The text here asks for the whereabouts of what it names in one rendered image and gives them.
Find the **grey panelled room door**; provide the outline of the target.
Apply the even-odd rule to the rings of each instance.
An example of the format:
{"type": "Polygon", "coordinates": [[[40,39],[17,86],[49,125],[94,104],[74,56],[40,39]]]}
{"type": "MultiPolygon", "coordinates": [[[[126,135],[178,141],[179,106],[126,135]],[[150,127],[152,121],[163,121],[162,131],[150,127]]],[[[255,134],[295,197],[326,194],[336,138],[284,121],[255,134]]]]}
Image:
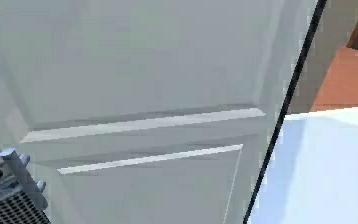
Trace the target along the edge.
{"type": "Polygon", "coordinates": [[[324,0],[0,0],[0,149],[51,224],[248,224],[324,0]]]}

